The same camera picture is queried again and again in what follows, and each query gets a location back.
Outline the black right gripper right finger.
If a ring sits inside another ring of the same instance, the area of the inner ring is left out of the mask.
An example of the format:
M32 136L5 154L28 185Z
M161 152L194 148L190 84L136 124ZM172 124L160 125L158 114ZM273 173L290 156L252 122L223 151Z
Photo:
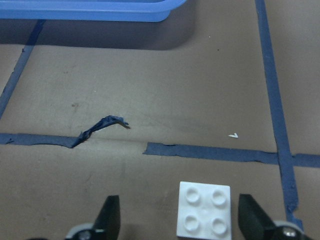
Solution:
M239 229L246 240L309 240L294 223L272 220L250 194L241 193L238 199Z

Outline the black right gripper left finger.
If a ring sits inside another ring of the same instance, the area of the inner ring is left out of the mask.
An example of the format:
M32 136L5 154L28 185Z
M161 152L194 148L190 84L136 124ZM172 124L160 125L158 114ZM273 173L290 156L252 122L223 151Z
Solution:
M66 240L117 240L120 233L120 197L106 198L94 223L74 226L65 236Z

